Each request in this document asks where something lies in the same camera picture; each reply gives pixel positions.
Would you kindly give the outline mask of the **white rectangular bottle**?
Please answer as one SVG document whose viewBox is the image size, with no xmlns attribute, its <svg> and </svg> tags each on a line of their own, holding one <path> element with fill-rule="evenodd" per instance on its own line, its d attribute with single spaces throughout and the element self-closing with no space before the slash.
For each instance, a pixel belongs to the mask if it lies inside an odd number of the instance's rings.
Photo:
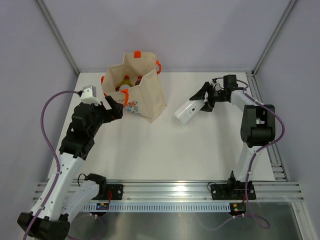
<svg viewBox="0 0 320 240">
<path fill-rule="evenodd" d="M 203 100 L 188 100 L 174 112 L 174 116 L 182 124 L 186 124 L 205 105 Z"/>
</svg>

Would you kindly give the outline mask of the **yellow dish soap bottle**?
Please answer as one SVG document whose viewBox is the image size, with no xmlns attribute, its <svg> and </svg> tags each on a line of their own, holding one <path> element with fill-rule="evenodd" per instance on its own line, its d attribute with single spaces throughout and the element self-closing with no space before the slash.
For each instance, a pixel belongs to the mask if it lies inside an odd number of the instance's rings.
<svg viewBox="0 0 320 240">
<path fill-rule="evenodd" d="M 125 89 L 129 89 L 133 87 L 133 84 L 130 80 L 130 76 L 129 75 L 125 75 L 122 82 L 119 84 L 119 86 L 117 86 L 115 88 L 115 90 L 118 92 L 118 91 L 122 91 L 122 90 L 125 90 Z"/>
</svg>

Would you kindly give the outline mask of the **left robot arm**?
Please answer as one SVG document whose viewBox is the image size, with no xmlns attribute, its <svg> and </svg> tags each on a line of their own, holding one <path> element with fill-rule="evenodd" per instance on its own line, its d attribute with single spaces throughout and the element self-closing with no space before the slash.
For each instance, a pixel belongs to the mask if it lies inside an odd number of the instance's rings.
<svg viewBox="0 0 320 240">
<path fill-rule="evenodd" d="M 64 240 L 71 223 L 90 200 L 103 199 L 107 193 L 104 176 L 90 173 L 78 190 L 66 197 L 74 176 L 85 163 L 94 145 L 99 128 L 123 117 L 124 106 L 107 96 L 110 109 L 101 101 L 82 101 L 74 108 L 71 123 L 61 142 L 56 161 L 56 171 L 51 175 L 44 191 L 30 212 L 22 212 L 18 225 L 28 236 L 39 240 Z"/>
</svg>

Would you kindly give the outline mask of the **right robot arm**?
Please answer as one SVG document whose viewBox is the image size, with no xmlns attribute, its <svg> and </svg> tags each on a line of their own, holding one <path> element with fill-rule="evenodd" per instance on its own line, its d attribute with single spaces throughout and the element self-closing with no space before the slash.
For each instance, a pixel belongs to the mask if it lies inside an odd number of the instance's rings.
<svg viewBox="0 0 320 240">
<path fill-rule="evenodd" d="M 259 103 L 248 94 L 248 84 L 243 83 L 234 74 L 222 77 L 223 86 L 217 79 L 205 82 L 190 101 L 199 105 L 199 110 L 212 112 L 216 103 L 229 102 L 242 111 L 240 138 L 243 142 L 241 154 L 234 170 L 226 183 L 213 183 L 210 192 L 213 200 L 256 199 L 252 182 L 253 172 L 259 154 L 269 146 L 276 136 L 275 107 Z"/>
</svg>

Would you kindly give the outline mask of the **red dish soap bottle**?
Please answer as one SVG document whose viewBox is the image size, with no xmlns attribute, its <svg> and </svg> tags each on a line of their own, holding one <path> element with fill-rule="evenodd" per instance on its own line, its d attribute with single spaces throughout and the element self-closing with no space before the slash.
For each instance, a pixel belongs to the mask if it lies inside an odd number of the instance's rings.
<svg viewBox="0 0 320 240">
<path fill-rule="evenodd" d="M 137 80 L 135 81 L 135 85 L 136 86 L 138 86 L 140 83 L 141 83 L 141 81 L 142 81 L 142 76 L 141 75 L 139 75 L 138 77 L 137 77 Z"/>
</svg>

